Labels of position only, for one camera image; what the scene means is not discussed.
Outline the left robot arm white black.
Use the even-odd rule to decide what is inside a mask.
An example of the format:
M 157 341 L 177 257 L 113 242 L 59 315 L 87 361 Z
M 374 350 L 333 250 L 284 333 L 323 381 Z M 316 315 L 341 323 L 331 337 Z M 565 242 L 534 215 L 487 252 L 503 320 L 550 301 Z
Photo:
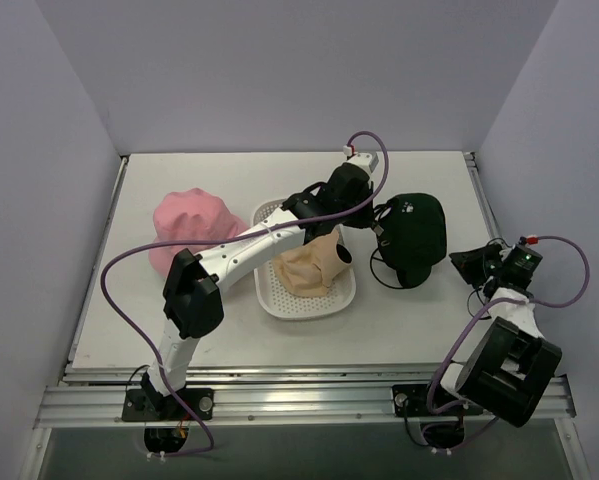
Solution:
M 288 197 L 263 221 L 229 242 L 202 241 L 203 251 L 175 254 L 165 280 L 166 317 L 154 363 L 130 393 L 129 420 L 195 417 L 185 400 L 186 375 L 199 341 L 223 321 L 223 297 L 241 278 L 275 257 L 332 239 L 339 225 L 369 227 L 378 158 L 351 154 L 327 182 Z

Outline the black cap green brim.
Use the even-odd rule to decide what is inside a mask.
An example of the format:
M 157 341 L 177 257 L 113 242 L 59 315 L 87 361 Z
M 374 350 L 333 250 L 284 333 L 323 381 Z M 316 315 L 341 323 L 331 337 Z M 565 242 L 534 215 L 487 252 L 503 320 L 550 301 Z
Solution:
M 408 290 L 422 285 L 432 267 L 447 255 L 446 218 L 439 200 L 427 193 L 402 193 L 374 208 L 380 261 L 392 269 L 398 286 Z

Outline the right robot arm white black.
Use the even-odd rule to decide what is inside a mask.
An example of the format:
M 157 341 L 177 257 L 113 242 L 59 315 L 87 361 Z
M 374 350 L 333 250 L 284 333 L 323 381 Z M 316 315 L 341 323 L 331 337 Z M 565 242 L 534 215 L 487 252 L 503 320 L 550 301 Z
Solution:
M 426 385 L 395 386 L 396 416 L 486 410 L 515 427 L 528 422 L 562 358 L 561 349 L 538 329 L 528 291 L 542 260 L 532 249 L 537 243 L 535 237 L 522 237 L 512 246 L 492 240 L 450 255 L 462 279 L 496 302 L 485 312 L 491 323 L 464 362 L 452 361 Z

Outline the pink bucket hat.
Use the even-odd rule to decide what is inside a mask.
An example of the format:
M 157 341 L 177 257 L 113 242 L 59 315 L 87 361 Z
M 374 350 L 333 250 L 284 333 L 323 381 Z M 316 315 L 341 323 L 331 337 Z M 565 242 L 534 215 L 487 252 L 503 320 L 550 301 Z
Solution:
M 167 194 L 153 213 L 155 243 L 175 240 L 216 241 L 248 229 L 215 195 L 200 188 Z

